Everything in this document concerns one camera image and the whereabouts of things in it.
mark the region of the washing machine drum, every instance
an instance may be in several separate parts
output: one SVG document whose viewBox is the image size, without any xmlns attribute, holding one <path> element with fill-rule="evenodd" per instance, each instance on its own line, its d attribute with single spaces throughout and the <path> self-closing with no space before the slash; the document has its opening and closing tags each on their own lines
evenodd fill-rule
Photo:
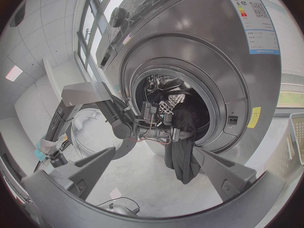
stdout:
<svg viewBox="0 0 304 228">
<path fill-rule="evenodd" d="M 276 33 L 261 0 L 120 7 L 119 27 L 110 23 L 100 43 L 110 44 L 100 67 L 115 94 L 137 114 L 143 101 L 159 103 L 161 114 L 191 102 L 200 115 L 196 145 L 245 164 L 268 130 L 281 83 Z"/>
</svg>

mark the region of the floor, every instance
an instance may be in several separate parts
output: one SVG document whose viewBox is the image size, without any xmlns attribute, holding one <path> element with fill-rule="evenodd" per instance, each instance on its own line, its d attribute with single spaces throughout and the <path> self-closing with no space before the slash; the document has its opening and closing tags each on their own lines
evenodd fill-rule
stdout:
<svg viewBox="0 0 304 228">
<path fill-rule="evenodd" d="M 288 119 L 274 118 L 261 145 L 247 162 L 247 166 L 257 170 L 257 176 L 264 172 L 264 164 L 276 148 L 287 123 Z M 104 132 L 103 137 L 109 138 L 107 131 Z M 63 153 L 68 160 L 79 159 L 72 145 Z M 164 159 L 154 154 L 146 142 L 137 143 L 125 157 L 112 161 L 86 201 L 98 205 L 111 200 L 110 193 L 115 189 L 121 196 L 138 202 L 138 215 L 146 217 L 186 215 L 222 203 L 208 177 L 198 174 L 189 184 L 182 184 L 176 179 L 174 170 L 167 168 Z M 131 210 L 137 207 L 126 199 L 115 203 Z"/>
</svg>

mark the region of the metal panel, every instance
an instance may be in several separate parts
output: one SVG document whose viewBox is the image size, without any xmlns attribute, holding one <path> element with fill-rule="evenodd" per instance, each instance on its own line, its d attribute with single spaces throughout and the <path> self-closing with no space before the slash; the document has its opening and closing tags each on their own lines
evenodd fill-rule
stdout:
<svg viewBox="0 0 304 228">
<path fill-rule="evenodd" d="M 98 81 L 64 86 L 61 97 L 66 106 L 112 100 L 106 84 Z"/>
<path fill-rule="evenodd" d="M 142 219 L 104 211 L 67 192 L 42 171 L 27 177 L 24 183 L 37 207 L 55 227 L 95 228 L 102 224 L 103 227 L 132 228 L 253 228 L 273 206 L 285 182 L 268 172 L 234 199 L 206 211 L 174 219 Z"/>
</svg>

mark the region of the black cylinder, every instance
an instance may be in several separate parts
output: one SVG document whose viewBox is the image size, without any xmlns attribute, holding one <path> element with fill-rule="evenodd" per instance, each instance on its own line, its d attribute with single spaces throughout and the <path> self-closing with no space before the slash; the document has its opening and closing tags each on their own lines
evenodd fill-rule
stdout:
<svg viewBox="0 0 304 228">
<path fill-rule="evenodd" d="M 68 163 L 62 153 L 60 153 L 55 159 L 50 160 L 50 162 L 54 168 L 62 166 L 62 165 L 66 165 Z"/>
</svg>

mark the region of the black cloth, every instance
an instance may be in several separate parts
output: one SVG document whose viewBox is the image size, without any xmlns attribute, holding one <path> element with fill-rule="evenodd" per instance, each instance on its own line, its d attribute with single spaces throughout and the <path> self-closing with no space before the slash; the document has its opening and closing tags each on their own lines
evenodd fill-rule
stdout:
<svg viewBox="0 0 304 228">
<path fill-rule="evenodd" d="M 192 132 L 194 136 L 171 142 L 165 147 L 165 164 L 175 170 L 176 178 L 183 184 L 188 184 L 197 176 L 200 165 L 192 154 L 196 125 L 200 118 L 193 104 L 178 103 L 173 109 L 172 125 L 181 131 Z"/>
</svg>

